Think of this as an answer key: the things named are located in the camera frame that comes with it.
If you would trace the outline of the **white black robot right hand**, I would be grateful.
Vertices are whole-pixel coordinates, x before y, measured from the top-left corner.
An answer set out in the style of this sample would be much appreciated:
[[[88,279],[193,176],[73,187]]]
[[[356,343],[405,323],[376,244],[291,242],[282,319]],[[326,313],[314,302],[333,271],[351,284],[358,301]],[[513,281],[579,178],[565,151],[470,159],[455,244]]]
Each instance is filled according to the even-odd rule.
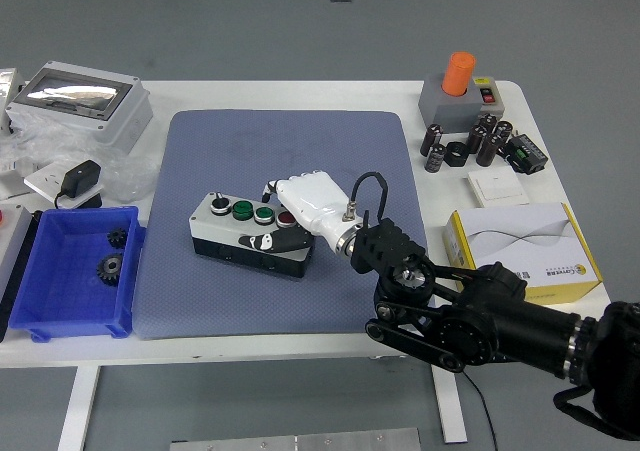
[[[297,222],[266,234],[238,239],[240,245],[265,253],[284,253],[311,245],[320,236],[337,255],[350,256],[362,219],[355,214],[354,201],[324,171],[314,171],[288,179],[274,180],[265,188],[262,200],[276,194],[284,208]]]

